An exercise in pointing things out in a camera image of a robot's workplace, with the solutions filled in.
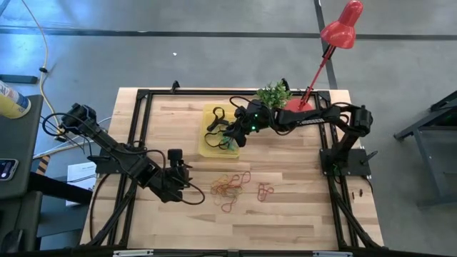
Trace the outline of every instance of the red lamp base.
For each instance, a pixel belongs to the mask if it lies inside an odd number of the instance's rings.
[[[314,108],[306,103],[303,107],[299,108],[300,106],[300,99],[292,99],[287,102],[286,106],[284,106],[284,110],[293,111],[293,112],[300,112],[300,111],[311,111]]]

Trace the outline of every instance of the yellow tray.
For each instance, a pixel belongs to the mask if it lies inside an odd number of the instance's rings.
[[[208,158],[238,158],[240,155],[240,149],[238,145],[236,144],[235,141],[233,141],[233,146],[234,150],[223,150],[220,149],[219,147],[210,147],[206,142],[205,142],[205,134],[208,133],[209,131],[206,130],[209,125],[211,125],[214,121],[214,114],[213,114],[213,109],[215,107],[221,107],[225,111],[225,120],[228,122],[234,122],[235,121],[235,107],[232,106],[231,104],[206,104],[203,108],[203,121],[201,122],[201,128],[200,128],[200,140],[199,140],[199,154],[201,154],[204,157]],[[216,114],[221,117],[222,116],[222,110],[218,109],[216,110]],[[226,128],[225,125],[218,125],[212,132],[215,133],[219,131],[219,129],[224,130]],[[206,137],[206,141],[210,143],[212,146],[217,145],[218,143],[221,142],[223,136],[222,132],[217,133],[217,135],[208,135]]]

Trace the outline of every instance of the white paper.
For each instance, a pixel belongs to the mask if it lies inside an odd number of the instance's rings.
[[[78,186],[80,188],[94,190],[95,186],[95,169],[97,165],[93,162],[80,163],[69,165],[67,169],[67,181],[75,181],[76,179],[85,178],[87,176],[94,176],[92,178],[84,179],[80,182],[68,182],[69,185]],[[72,201],[66,201],[66,206],[75,206],[78,203]]]

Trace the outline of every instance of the red lamp shade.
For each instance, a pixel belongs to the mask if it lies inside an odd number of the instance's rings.
[[[341,13],[340,19],[330,23],[322,30],[322,39],[332,46],[342,49],[352,48],[356,40],[354,25],[362,14],[362,11],[363,4],[360,1],[349,1]]]

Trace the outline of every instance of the phone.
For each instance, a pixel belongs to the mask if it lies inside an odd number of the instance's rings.
[[[18,160],[0,158],[0,181],[12,179],[18,164]]]

